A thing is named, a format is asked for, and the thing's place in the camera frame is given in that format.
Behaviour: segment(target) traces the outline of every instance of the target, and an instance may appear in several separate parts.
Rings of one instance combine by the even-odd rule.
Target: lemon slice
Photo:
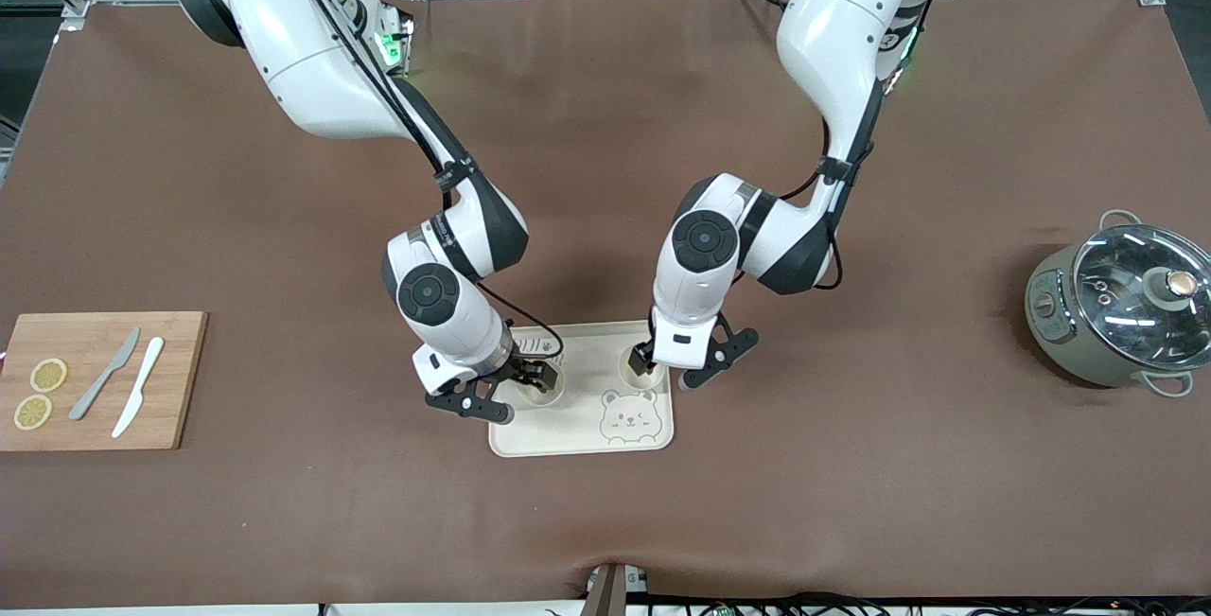
[[[59,358],[47,358],[34,367],[29,374],[29,386],[35,392],[53,392],[68,379],[68,364]]]
[[[29,432],[45,425],[51,419],[51,397],[34,395],[25,397],[17,404],[17,411],[12,414],[12,421],[22,432]]]

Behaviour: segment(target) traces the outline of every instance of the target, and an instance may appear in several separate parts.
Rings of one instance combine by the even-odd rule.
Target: glass lid
[[[1104,229],[1073,263],[1081,316],[1121,356],[1154,370],[1211,362],[1209,278],[1203,249],[1146,224]]]

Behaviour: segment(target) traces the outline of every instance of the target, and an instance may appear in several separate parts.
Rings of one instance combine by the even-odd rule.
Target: black joint cap
[[[430,328],[454,317],[458,278],[440,263],[421,263],[403,276],[396,301],[408,318]]]
[[[691,211],[673,225],[677,263],[693,272],[723,266],[735,254],[739,242],[735,225],[717,211]]]

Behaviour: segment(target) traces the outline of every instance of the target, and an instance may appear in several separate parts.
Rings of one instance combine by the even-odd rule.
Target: pot handle
[[[1138,225],[1138,224],[1143,223],[1143,220],[1140,220],[1138,215],[1132,214],[1130,211],[1112,209],[1112,211],[1107,211],[1106,214],[1103,214],[1102,218],[1097,220],[1097,229],[1098,229],[1098,231],[1106,231],[1106,220],[1108,218],[1112,218],[1112,215],[1117,215],[1120,219],[1127,219],[1129,224],[1136,224],[1136,225]]]
[[[1148,387],[1148,391],[1154,392],[1159,397],[1184,397],[1189,395],[1190,388],[1194,388],[1194,378],[1192,378],[1189,372],[1182,372],[1181,375],[1154,375],[1152,372],[1140,370],[1132,378],[1140,380],[1140,384]],[[1164,388],[1157,386],[1155,380],[1182,380],[1182,388],[1177,392],[1166,392]]]

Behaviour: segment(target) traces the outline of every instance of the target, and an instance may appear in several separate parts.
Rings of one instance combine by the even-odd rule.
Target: wooden cutting board
[[[140,329],[134,353],[110,375],[85,418],[73,422],[68,413],[109,365],[134,327]],[[0,372],[0,451],[177,448],[203,330],[206,315],[200,311],[21,315]],[[165,345],[143,386],[143,408],[122,436],[111,438],[151,336],[163,336]],[[29,375],[45,358],[64,361],[68,378],[45,395],[52,401],[51,418],[41,427],[23,432],[13,413],[22,399],[35,393]]]

